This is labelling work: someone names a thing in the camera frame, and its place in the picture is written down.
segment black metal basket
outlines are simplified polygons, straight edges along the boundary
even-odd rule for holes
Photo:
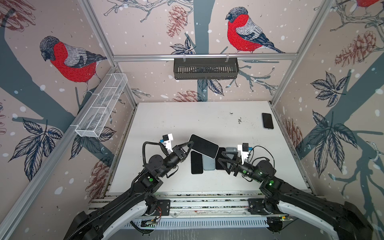
[[[175,79],[235,79],[239,73],[237,58],[175,58]]]

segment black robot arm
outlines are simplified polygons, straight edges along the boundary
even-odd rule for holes
[[[267,160],[256,166],[237,157],[237,152],[222,152],[218,161],[228,174],[239,172],[261,183],[265,195],[262,203],[254,204],[249,212],[268,214],[290,214],[329,233],[335,240],[371,240],[373,228],[359,209],[350,202],[344,205],[318,198],[301,191],[275,177],[276,170]]]
[[[166,157],[163,159],[160,155],[154,155],[147,163],[145,157],[145,146],[147,144],[160,145]],[[183,147],[187,144],[189,148],[185,151]],[[187,158],[192,146],[192,141],[176,145],[169,154],[163,144],[145,142],[143,144],[144,169],[132,181],[130,189],[106,206],[88,215],[84,211],[79,213],[73,219],[64,240],[108,239],[130,220],[144,213],[152,214],[157,203],[154,192],[163,183],[159,178],[166,176],[178,163],[183,162]]]

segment white table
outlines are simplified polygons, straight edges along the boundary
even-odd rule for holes
[[[191,134],[210,140],[220,147],[237,147],[243,142],[249,143],[250,147],[261,145],[275,158],[276,177],[298,189],[306,190],[306,184],[276,119],[273,117],[273,130],[264,129],[262,113],[272,114],[267,101],[139,103],[109,192],[118,194],[129,189],[132,179],[142,170],[143,142],[159,142],[163,135],[169,133],[174,137],[172,146],[187,142]],[[155,154],[165,157],[159,146],[147,145],[147,161]],[[267,151],[257,147],[254,158],[261,156],[271,159]],[[259,183],[247,182],[240,173],[237,177],[233,173],[228,175],[224,170],[191,174],[190,155],[179,164],[176,174],[169,179],[163,177],[162,181],[164,183],[157,194],[260,192]]]

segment bird head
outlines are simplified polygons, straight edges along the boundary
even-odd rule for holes
[[[245,7],[232,8],[225,19],[233,23],[240,15],[248,15],[248,11],[245,9]]]
[[[58,44],[60,41],[54,36],[45,37],[40,43],[41,56],[44,61],[50,59],[51,61],[56,60],[53,47]]]

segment white wire mesh basket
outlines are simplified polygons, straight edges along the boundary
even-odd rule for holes
[[[126,83],[125,74],[111,74],[75,130],[80,137],[100,136]]]

